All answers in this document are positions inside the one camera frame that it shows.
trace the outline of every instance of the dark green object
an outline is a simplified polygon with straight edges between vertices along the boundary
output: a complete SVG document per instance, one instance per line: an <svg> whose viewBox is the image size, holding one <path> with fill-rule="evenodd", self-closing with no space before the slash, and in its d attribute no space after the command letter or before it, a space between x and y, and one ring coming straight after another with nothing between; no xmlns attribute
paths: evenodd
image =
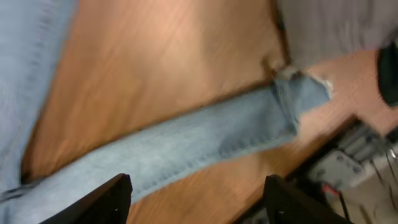
<svg viewBox="0 0 398 224"><path fill-rule="evenodd" d="M398 106L398 48L395 43L379 51L379 91L389 106Z"/></svg>

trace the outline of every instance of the wooden surface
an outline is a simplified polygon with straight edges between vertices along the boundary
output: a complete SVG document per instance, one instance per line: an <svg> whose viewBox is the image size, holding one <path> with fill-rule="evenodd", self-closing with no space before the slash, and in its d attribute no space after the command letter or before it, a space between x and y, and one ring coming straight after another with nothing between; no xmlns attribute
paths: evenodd
<svg viewBox="0 0 398 224"><path fill-rule="evenodd" d="M48 175L140 127L266 82L283 64L268 1L80 1L24 173ZM295 142L222 162L132 205L128 223L228 223L262 194L267 174L297 167L352 114L386 133L398 112L379 99L375 52L309 72L334 99L302 116Z"/></svg>

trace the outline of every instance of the blue denim fabric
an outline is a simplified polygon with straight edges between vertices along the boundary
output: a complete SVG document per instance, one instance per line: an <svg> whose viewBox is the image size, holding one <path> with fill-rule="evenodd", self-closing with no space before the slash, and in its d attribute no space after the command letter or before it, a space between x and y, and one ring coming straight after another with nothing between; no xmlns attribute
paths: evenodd
<svg viewBox="0 0 398 224"><path fill-rule="evenodd" d="M0 2L0 198L20 186L21 157L44 102L74 0ZM276 80L214 106L103 146L19 198L0 202L0 223L38 223L118 173L136 202L222 159L270 149L297 134L299 114L329 100L309 77Z"/></svg>

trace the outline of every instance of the gray cloth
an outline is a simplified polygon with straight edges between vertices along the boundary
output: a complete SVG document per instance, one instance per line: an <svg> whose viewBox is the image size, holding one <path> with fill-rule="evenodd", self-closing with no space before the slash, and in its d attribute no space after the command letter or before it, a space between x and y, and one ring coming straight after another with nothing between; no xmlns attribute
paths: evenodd
<svg viewBox="0 0 398 224"><path fill-rule="evenodd" d="M397 38L397 0L278 0L292 64L298 68Z"/></svg>

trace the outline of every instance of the denim jeans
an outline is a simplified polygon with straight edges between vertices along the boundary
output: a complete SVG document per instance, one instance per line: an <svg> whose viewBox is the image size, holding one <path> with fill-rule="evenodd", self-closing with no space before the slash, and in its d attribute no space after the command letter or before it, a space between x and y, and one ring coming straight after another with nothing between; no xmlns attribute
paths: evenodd
<svg viewBox="0 0 398 224"><path fill-rule="evenodd" d="M290 141L300 114L329 100L327 89L312 78L276 80L103 146L35 187L21 186L21 158L73 5L74 0L0 2L0 223L44 221L118 173L131 176L136 202L220 160Z"/></svg>

